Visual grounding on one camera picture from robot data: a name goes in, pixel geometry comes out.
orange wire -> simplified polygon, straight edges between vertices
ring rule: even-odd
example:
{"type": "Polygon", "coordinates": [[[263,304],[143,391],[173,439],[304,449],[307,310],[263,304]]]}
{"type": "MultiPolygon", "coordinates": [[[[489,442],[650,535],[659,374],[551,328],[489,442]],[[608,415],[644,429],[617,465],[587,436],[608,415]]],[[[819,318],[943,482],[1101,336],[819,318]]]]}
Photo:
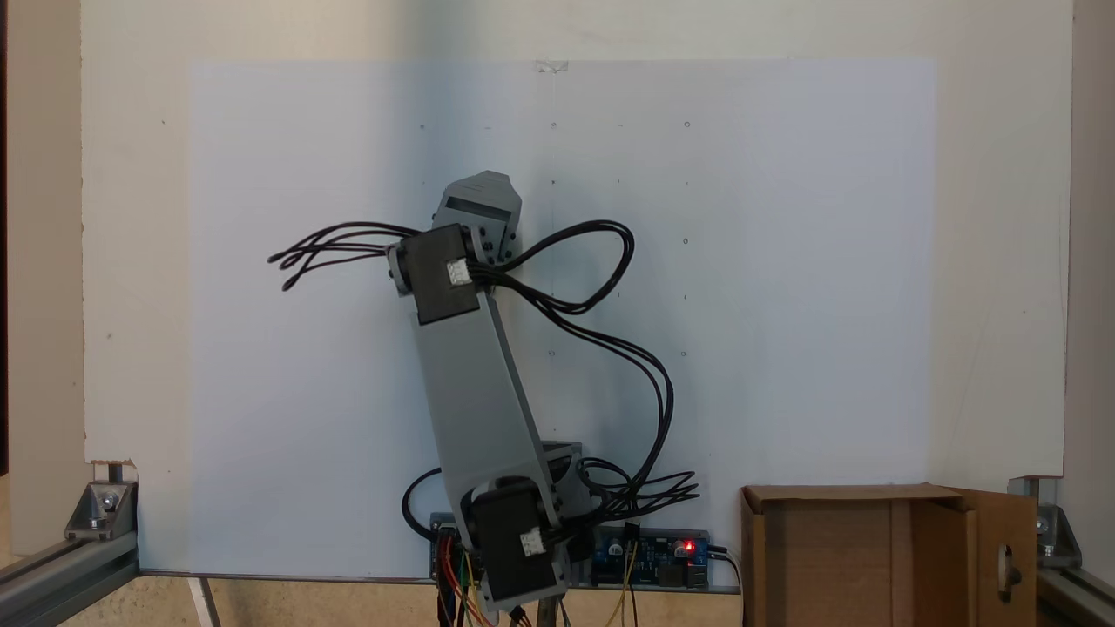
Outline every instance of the orange wire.
{"type": "MultiPolygon", "coordinates": [[[[437,554],[438,554],[438,557],[442,556],[443,547],[444,547],[444,543],[440,540],[438,540],[437,541],[437,554]]],[[[442,586],[440,586],[440,583],[438,583],[438,586],[437,586],[437,602],[439,602],[442,605],[442,611],[444,611],[445,612],[445,617],[448,618],[449,617],[449,608],[445,605],[445,597],[442,595],[442,586]]]]}
{"type": "Polygon", "coordinates": [[[443,569],[446,572],[446,579],[449,581],[449,586],[452,586],[454,591],[457,592],[457,595],[459,595],[460,598],[465,600],[465,607],[468,608],[468,612],[472,614],[473,617],[476,618],[476,620],[479,620],[487,627],[494,627],[491,623],[488,623],[488,619],[485,618],[484,615],[479,612],[479,608],[473,605],[472,599],[465,596],[464,589],[460,587],[460,582],[457,581],[457,576],[453,573],[453,568],[452,568],[453,565],[449,561],[449,557],[447,554],[443,556],[442,561],[445,565],[443,569]]]}

white paper sheet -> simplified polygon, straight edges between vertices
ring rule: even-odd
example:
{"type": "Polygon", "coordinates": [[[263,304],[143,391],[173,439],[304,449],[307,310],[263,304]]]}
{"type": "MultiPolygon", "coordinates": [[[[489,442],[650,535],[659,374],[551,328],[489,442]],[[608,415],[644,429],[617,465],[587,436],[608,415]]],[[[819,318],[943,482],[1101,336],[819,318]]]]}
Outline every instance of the white paper sheet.
{"type": "MultiPolygon", "coordinates": [[[[386,264],[283,293],[264,259],[336,222],[426,226],[482,170],[511,175],[526,244],[595,218],[636,233],[583,321],[669,368],[657,467],[702,484],[644,524],[734,546],[746,483],[929,474],[931,61],[209,65],[193,89],[193,571],[425,575],[398,505],[437,461],[386,264]]],[[[588,293],[614,243],[568,242],[521,278],[588,293]]],[[[501,302],[543,436],[637,465],[641,374],[501,302]]]]}

cardboard box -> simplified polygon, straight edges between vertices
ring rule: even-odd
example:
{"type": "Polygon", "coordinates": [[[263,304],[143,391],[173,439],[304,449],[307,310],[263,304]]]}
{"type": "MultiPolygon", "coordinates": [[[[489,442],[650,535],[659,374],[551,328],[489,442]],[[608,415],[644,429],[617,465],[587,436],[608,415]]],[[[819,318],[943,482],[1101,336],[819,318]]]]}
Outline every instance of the cardboard box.
{"type": "Polygon", "coordinates": [[[1035,625],[1034,499],[929,483],[743,496],[748,627],[1035,625]]]}

black cable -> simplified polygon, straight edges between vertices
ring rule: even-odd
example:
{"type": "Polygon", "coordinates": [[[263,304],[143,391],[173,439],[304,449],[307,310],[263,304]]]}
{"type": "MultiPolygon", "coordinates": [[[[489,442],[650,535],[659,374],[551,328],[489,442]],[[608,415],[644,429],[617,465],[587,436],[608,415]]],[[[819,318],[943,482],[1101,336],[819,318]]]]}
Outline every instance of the black cable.
{"type": "Polygon", "coordinates": [[[602,522],[644,515],[665,507],[698,496],[695,492],[697,484],[690,483],[690,480],[695,476],[692,472],[675,473],[663,478],[650,479],[650,472],[661,453],[673,415],[673,385],[666,367],[649,350],[631,341],[586,329],[564,317],[580,316],[607,297],[627,271],[633,253],[634,237],[630,229],[618,222],[595,220],[563,229],[543,239],[508,263],[491,267],[479,262],[472,262],[468,267],[473,280],[477,283],[491,287],[504,287],[515,291],[565,332],[599,346],[633,364],[647,376],[655,389],[658,404],[658,428],[655,442],[642,465],[633,475],[629,475],[617,464],[607,460],[600,457],[582,459],[578,464],[578,475],[581,482],[589,488],[590,493],[600,499],[600,505],[588,514],[573,517],[563,521],[563,528],[547,537],[550,542],[555,543],[571,539],[602,522]],[[588,299],[581,302],[562,300],[526,286],[522,281],[506,274],[507,271],[517,268],[546,248],[572,237],[590,232],[613,232],[619,234],[623,241],[623,253],[609,279],[588,299]],[[610,472],[623,481],[622,483],[601,483],[594,481],[590,476],[590,471],[593,470],[610,472]],[[663,491],[650,494],[641,492],[647,485],[671,480],[676,480],[675,483],[663,491]]]}
{"type": "Polygon", "coordinates": [[[426,481],[427,479],[434,476],[435,474],[440,474],[440,473],[442,473],[440,467],[436,467],[432,471],[426,471],[425,473],[423,473],[421,476],[416,479],[414,483],[411,483],[407,488],[406,492],[403,493],[403,520],[407,521],[407,525],[410,529],[413,529],[415,533],[421,536],[423,538],[425,538],[430,542],[437,542],[437,533],[419,524],[418,520],[410,512],[410,494],[414,493],[415,488],[418,488],[419,483],[426,481]]]}
{"type": "Polygon", "coordinates": [[[303,274],[317,270],[319,268],[327,268],[329,266],[336,266],[338,263],[349,263],[351,261],[359,261],[361,259],[370,259],[374,257],[384,257],[387,254],[387,245],[385,244],[372,244],[367,242],[349,241],[355,238],[372,237],[372,235],[388,235],[392,238],[408,238],[410,235],[418,234],[419,231],[415,229],[409,229],[406,226],[399,226],[396,224],[387,224],[384,222],[342,222],[340,224],[334,224],[332,226],[326,226],[320,229],[301,240],[299,240],[294,245],[277,252],[268,258],[268,263],[279,263],[280,270],[289,270],[297,263],[301,262],[302,266],[299,268],[289,279],[283,282],[282,289],[287,291],[298,283],[298,280],[302,278],[303,274]],[[326,237],[331,235],[338,231],[343,231],[346,229],[359,229],[351,232],[342,232],[334,235],[326,241],[322,241],[326,237]],[[334,259],[331,261],[323,261],[319,263],[313,263],[313,260],[323,252],[357,252],[362,254],[356,254],[345,259],[334,259]]]}
{"type": "MultiPolygon", "coordinates": [[[[632,542],[634,544],[633,553],[631,559],[637,559],[639,557],[639,542],[632,542]]],[[[631,618],[634,619],[634,627],[639,627],[639,606],[634,602],[634,586],[628,585],[628,591],[631,592],[631,618]]]]}
{"type": "MultiPolygon", "coordinates": [[[[739,586],[739,597],[740,597],[740,601],[743,602],[743,600],[744,600],[743,599],[743,597],[744,597],[744,580],[740,577],[739,568],[736,566],[736,560],[731,559],[729,557],[729,554],[730,553],[728,553],[728,549],[726,549],[724,547],[720,547],[718,544],[709,544],[708,546],[708,557],[709,557],[709,559],[715,559],[715,560],[720,560],[720,561],[728,562],[728,566],[731,567],[733,572],[736,573],[736,583],[739,586]]],[[[741,625],[746,625],[747,624],[747,616],[746,615],[747,615],[747,608],[746,607],[740,607],[740,610],[739,610],[739,621],[740,621],[741,625]]]]}

bolt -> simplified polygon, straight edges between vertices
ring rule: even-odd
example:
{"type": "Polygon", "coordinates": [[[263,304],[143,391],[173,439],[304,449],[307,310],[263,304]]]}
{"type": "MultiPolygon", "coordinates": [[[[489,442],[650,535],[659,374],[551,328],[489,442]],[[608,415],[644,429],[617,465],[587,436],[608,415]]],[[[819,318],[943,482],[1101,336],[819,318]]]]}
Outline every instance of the bolt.
{"type": "Polygon", "coordinates": [[[119,500],[120,499],[116,495],[116,492],[105,492],[105,494],[100,496],[100,507],[104,508],[106,512],[110,512],[116,509],[116,503],[119,502],[119,500]]]}

